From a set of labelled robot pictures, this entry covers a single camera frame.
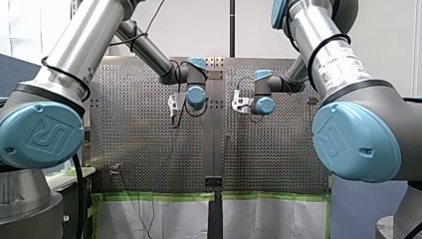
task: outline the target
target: green tape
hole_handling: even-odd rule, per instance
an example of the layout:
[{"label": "green tape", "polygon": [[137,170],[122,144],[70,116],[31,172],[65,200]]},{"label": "green tape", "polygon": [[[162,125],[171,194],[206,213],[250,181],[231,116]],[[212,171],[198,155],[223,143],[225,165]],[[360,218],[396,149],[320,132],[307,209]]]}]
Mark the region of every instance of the green tape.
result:
[{"label": "green tape", "polygon": [[88,208],[87,217],[92,217],[93,215],[94,215],[93,208],[92,207]]},{"label": "green tape", "polygon": [[93,207],[92,207],[92,212],[93,212],[93,238],[97,239],[97,221],[99,219],[99,206],[100,206],[100,202],[95,200],[93,198]]},{"label": "green tape", "polygon": [[294,194],[294,193],[272,193],[272,192],[223,192],[223,200],[257,200],[274,199],[283,201],[303,201],[303,202],[328,202],[329,195]]},{"label": "green tape", "polygon": [[[92,170],[92,168],[90,168],[90,167],[83,167],[82,168],[82,174],[84,174],[84,173],[86,173],[86,172],[88,172],[90,170]],[[74,169],[72,169],[72,170],[67,171],[65,173],[65,176],[77,176],[77,172]]]},{"label": "green tape", "polygon": [[332,188],[332,176],[328,177],[328,187]]},{"label": "green tape", "polygon": [[212,201],[214,193],[151,193],[151,192],[134,192],[125,191],[121,193],[101,193],[94,194],[93,200],[99,202],[110,201],[156,201],[156,202],[196,202],[196,201]]},{"label": "green tape", "polygon": [[326,214],[325,214],[325,239],[331,238],[331,197],[328,198],[326,203]]},{"label": "green tape", "polygon": [[56,176],[56,175],[61,174],[61,173],[63,173],[63,172],[61,172],[61,171],[51,172],[51,173],[47,174],[46,176],[51,177],[51,176]]}]

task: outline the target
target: pegboard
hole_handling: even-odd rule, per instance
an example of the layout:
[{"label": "pegboard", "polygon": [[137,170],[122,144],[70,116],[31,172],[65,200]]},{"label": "pegboard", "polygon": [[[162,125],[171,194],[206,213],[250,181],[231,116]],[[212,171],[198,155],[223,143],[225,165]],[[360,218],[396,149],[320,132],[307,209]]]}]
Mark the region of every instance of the pegboard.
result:
[{"label": "pegboard", "polygon": [[94,191],[204,190],[201,120],[171,126],[167,101],[177,86],[161,85],[137,58],[107,57],[91,87],[92,156],[100,169]]},{"label": "pegboard", "polygon": [[268,117],[231,109],[239,84],[241,97],[253,97],[256,70],[283,76],[293,61],[226,59],[223,140],[223,188],[230,191],[328,193],[328,172],[313,146],[312,122],[317,93],[273,94],[277,108]]}]

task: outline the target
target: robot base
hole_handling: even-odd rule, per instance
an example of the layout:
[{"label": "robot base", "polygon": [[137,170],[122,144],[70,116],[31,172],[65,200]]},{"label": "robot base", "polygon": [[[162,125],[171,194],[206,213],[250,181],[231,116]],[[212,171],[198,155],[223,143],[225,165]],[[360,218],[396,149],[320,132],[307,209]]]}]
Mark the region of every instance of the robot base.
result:
[{"label": "robot base", "polygon": [[[422,214],[422,190],[418,182],[409,182],[406,194],[394,216],[381,218],[376,223],[377,239],[402,239],[420,222]],[[419,233],[414,239],[422,239]]]},{"label": "robot base", "polygon": [[51,196],[50,204],[36,212],[0,220],[0,234],[7,239],[61,239],[63,237],[63,197]]}]

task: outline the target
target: black cable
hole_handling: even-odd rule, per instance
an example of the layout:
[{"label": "black cable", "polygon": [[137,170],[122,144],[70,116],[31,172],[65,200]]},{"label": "black cable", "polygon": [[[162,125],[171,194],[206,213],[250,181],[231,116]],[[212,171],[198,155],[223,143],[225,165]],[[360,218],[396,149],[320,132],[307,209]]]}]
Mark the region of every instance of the black cable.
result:
[{"label": "black cable", "polygon": [[236,90],[240,90],[240,84],[241,84],[243,81],[245,81],[246,79],[250,79],[250,80],[252,80],[252,82],[254,82],[254,79],[253,79],[253,78],[251,78],[251,77],[244,77],[244,78],[242,78],[241,80],[239,80],[239,82],[238,82],[238,84],[237,84],[237,86],[236,86]]},{"label": "black cable", "polygon": [[422,99],[419,98],[403,98],[403,101],[409,103],[422,103]]},{"label": "black cable", "polygon": [[185,106],[185,109],[186,109],[186,112],[187,112],[188,115],[190,115],[193,118],[200,118],[200,117],[204,116],[204,114],[208,110],[208,99],[205,101],[205,109],[201,113],[199,113],[198,115],[194,115],[193,113],[191,113],[189,111],[189,109],[187,108],[187,105],[186,105],[186,101],[185,101],[185,104],[183,104],[183,105]]},{"label": "black cable", "polygon": [[[126,43],[129,43],[129,42],[132,42],[131,47],[130,47],[130,48],[132,48],[133,47],[133,43],[134,43],[134,41],[136,41],[136,39],[138,39],[140,37],[143,37],[143,36],[148,37],[149,28],[151,27],[152,22],[155,20],[156,16],[158,15],[158,12],[161,9],[161,7],[164,4],[164,2],[165,2],[165,0],[162,0],[161,3],[159,4],[157,10],[155,11],[154,16],[151,18],[151,21],[149,21],[148,27],[146,28],[146,31],[144,33],[141,33],[141,34],[139,34],[137,36],[135,35],[134,37],[129,38],[129,39],[125,40],[125,41],[121,41],[121,42],[118,42],[118,43],[110,43],[109,46],[111,46],[111,47],[112,46],[118,46],[118,45],[122,45],[122,44],[126,44]],[[137,29],[137,25],[136,24],[133,24],[133,29],[134,28]]]},{"label": "black cable", "polygon": [[403,239],[413,239],[422,231],[422,222],[419,223],[406,237]]},{"label": "black cable", "polygon": [[260,119],[258,119],[258,120],[253,120],[253,119],[252,119],[252,115],[250,115],[250,116],[249,116],[249,119],[250,119],[250,121],[251,121],[252,123],[259,123],[259,122],[262,122],[262,121],[263,121],[264,117],[265,117],[265,116],[261,116],[261,117],[260,117]]},{"label": "black cable", "polygon": [[332,16],[331,19],[334,20],[337,16],[338,9],[340,8],[341,0],[334,0],[334,4],[332,5]]},{"label": "black cable", "polygon": [[178,133],[178,130],[176,131],[176,134],[172,134],[171,135],[170,152],[169,152],[167,158],[165,158],[165,160],[161,160],[161,163],[160,163],[160,166],[159,166],[159,171],[155,175],[155,178],[154,178],[154,182],[153,182],[152,190],[151,190],[152,219],[151,219],[151,222],[149,223],[148,233],[150,233],[151,228],[152,228],[152,225],[153,225],[154,220],[155,220],[155,204],[154,204],[154,196],[153,196],[153,193],[157,189],[157,181],[158,181],[159,178],[161,178],[161,176],[162,176],[162,174],[164,172],[164,168],[167,167],[167,163],[169,163],[169,162],[171,162],[173,160],[174,145],[175,145],[175,139],[177,138],[177,133]]},{"label": "black cable", "polygon": [[170,62],[174,63],[174,65],[176,65],[176,71],[174,72],[174,79],[176,79],[176,82],[178,84],[177,93],[180,93],[181,86],[182,86],[182,83],[180,81],[180,77],[182,75],[182,70],[180,69],[180,65],[179,65],[178,62],[176,62],[174,60],[170,60]]},{"label": "black cable", "polygon": [[[133,36],[137,36],[137,22],[136,22],[136,21],[133,21],[132,34],[133,34]],[[135,41],[132,41],[132,42],[131,42],[131,44],[130,44],[130,48],[129,48],[129,50],[130,50],[131,52],[133,52],[133,46],[134,46],[134,43],[135,43]]]},{"label": "black cable", "polygon": [[6,105],[7,101],[0,101],[0,109],[2,109],[4,107],[4,105]]},{"label": "black cable", "polygon": [[121,41],[121,42],[118,42],[118,43],[110,43],[110,44],[109,44],[109,46],[110,46],[110,47],[112,47],[112,46],[118,46],[118,45],[121,45],[121,44],[126,44],[126,43],[129,43],[129,42],[131,42],[131,41],[133,41],[133,42],[134,42],[136,39],[138,39],[138,38],[140,38],[140,37],[143,37],[143,36],[147,37],[147,36],[148,36],[148,34],[147,34],[147,33],[141,33],[141,34],[139,34],[139,35],[137,35],[137,36],[134,36],[134,37],[132,37],[132,38],[129,38],[129,39],[125,40],[125,41]]},{"label": "black cable", "polygon": [[334,34],[334,35],[332,35],[332,36],[330,36],[330,37],[322,40],[319,43],[319,45],[317,45],[317,47],[311,53],[310,60],[309,60],[309,63],[308,63],[308,78],[310,80],[311,86],[316,91],[317,91],[317,87],[316,87],[316,84],[315,84],[314,78],[313,78],[313,64],[314,64],[314,60],[316,59],[318,52],[323,47],[325,47],[328,43],[330,43],[332,41],[337,41],[337,40],[346,40],[349,45],[351,44],[351,39],[346,34],[342,34],[342,33]]},{"label": "black cable", "polygon": [[[123,187],[125,188],[125,190],[129,191],[129,188],[128,188],[127,184],[126,184],[126,180],[124,179],[124,175],[123,175],[123,172],[122,172],[122,170],[121,170],[121,169],[118,171],[118,175],[120,176],[121,182],[123,183]],[[142,215],[141,215],[141,213],[140,213],[140,194],[139,194],[139,191],[138,191],[138,190],[136,190],[136,194],[137,194],[137,214],[138,214],[138,216],[139,216],[140,223],[142,224],[142,227],[143,227],[143,229],[145,230],[145,232],[146,232],[146,234],[147,234],[148,238],[149,238],[149,239],[152,239],[152,237],[149,235],[149,231],[148,231],[148,229],[146,228],[146,224],[145,224],[145,222],[143,221],[143,219],[142,219]]]},{"label": "black cable", "polygon": [[60,69],[60,68],[50,66],[50,65],[47,63],[47,59],[48,59],[48,57],[44,57],[43,59],[41,59],[41,64],[43,64],[43,66],[45,66],[46,68],[48,68],[48,69],[50,69],[50,70],[53,70],[53,71],[58,72],[58,73],[60,73],[60,74],[63,74],[63,75],[65,75],[65,76],[69,77],[69,78],[72,78],[73,80],[75,80],[75,81],[77,81],[79,84],[81,84],[81,86],[84,88],[84,90],[85,90],[85,92],[86,92],[86,94],[85,94],[84,98],[82,99],[82,102],[86,101],[86,100],[87,100],[87,99],[91,96],[91,90],[90,90],[90,87],[88,86],[88,84],[87,84],[87,83],[85,83],[83,80],[79,79],[78,77],[74,76],[74,75],[73,75],[73,74],[71,74],[71,73],[65,72],[65,71],[63,71],[63,70],[62,70],[62,69]]},{"label": "black cable", "polygon": [[289,88],[288,95],[291,95],[293,93],[292,87],[290,86],[290,84],[287,81],[285,81],[282,78],[282,89],[281,89],[282,92],[284,91],[285,86],[287,86]]},{"label": "black cable", "polygon": [[208,76],[207,76],[207,74],[204,72],[204,70],[203,69],[201,69],[201,68],[198,68],[197,66],[195,66],[195,65],[193,65],[192,63],[190,63],[190,62],[186,62],[186,61],[183,61],[183,62],[181,62],[180,63],[180,65],[183,65],[183,64],[187,64],[187,65],[189,65],[189,66],[191,66],[191,67],[193,67],[193,68],[195,68],[196,70],[198,70],[203,76],[204,76],[204,78],[205,78],[205,82],[208,80]]},{"label": "black cable", "polygon": [[290,15],[290,6],[289,6],[289,0],[287,0],[286,4],[286,28],[288,31],[288,38],[292,44],[292,47],[295,48],[296,51],[300,52],[298,45],[296,45],[295,40],[292,36],[292,29],[291,29],[291,15]]},{"label": "black cable", "polygon": [[82,173],[81,163],[76,153],[72,157],[72,160],[74,162],[75,172],[77,173],[77,183],[78,183],[78,224],[77,224],[77,233],[76,233],[75,238],[81,239],[84,232],[85,216],[87,215],[85,184],[84,184],[84,176]]},{"label": "black cable", "polygon": [[184,111],[185,107],[186,107],[186,101],[184,101],[183,106],[182,106],[182,110],[180,111],[179,120],[177,121],[177,125],[174,125],[174,122],[172,123],[173,128],[179,128],[180,127],[180,123],[182,121],[183,111]]},{"label": "black cable", "polygon": [[151,19],[151,21],[149,21],[149,25],[148,25],[148,27],[146,28],[146,31],[145,31],[146,33],[149,31],[149,28],[151,27],[152,23],[154,22],[155,17],[158,15],[158,12],[159,12],[159,10],[161,9],[161,7],[162,7],[162,5],[164,4],[164,2],[165,2],[165,0],[162,0],[162,1],[161,1],[161,3],[159,4],[159,6],[158,6],[157,10],[155,11],[154,16],[153,16],[153,17],[152,17],[152,19]]}]

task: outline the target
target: robot logo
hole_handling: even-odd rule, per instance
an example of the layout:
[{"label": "robot logo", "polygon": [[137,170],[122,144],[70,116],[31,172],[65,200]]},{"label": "robot logo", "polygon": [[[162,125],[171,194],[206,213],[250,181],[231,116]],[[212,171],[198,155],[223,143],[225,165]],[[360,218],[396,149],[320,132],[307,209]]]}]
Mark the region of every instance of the robot logo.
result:
[{"label": "robot logo", "polygon": [[61,155],[75,128],[65,122],[46,116],[39,119],[26,146],[48,154]]},{"label": "robot logo", "polygon": [[337,157],[339,150],[348,148],[344,137],[341,135],[337,125],[329,120],[327,124],[317,134],[317,139],[321,149],[325,152],[328,160]]}]

